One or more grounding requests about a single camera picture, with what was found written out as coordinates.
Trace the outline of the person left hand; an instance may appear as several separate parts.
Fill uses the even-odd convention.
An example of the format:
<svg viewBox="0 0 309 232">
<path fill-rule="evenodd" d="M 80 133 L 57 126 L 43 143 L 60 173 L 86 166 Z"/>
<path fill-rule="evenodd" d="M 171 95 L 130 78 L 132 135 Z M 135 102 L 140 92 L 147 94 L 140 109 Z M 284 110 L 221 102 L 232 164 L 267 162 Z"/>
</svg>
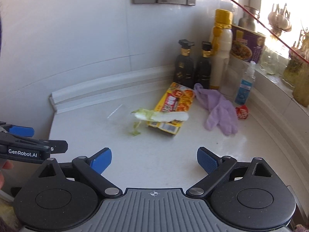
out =
<svg viewBox="0 0 309 232">
<path fill-rule="evenodd" d="M 5 163 L 3 164 L 2 166 L 2 169 L 5 169 L 5 170 L 10 170 L 14 167 L 14 164 L 10 161 L 5 161 Z M 3 187 L 4 185 L 4 182 L 5 182 L 5 179 L 4 179 L 4 176 L 3 174 L 0 172 L 0 189 Z"/>
</svg>

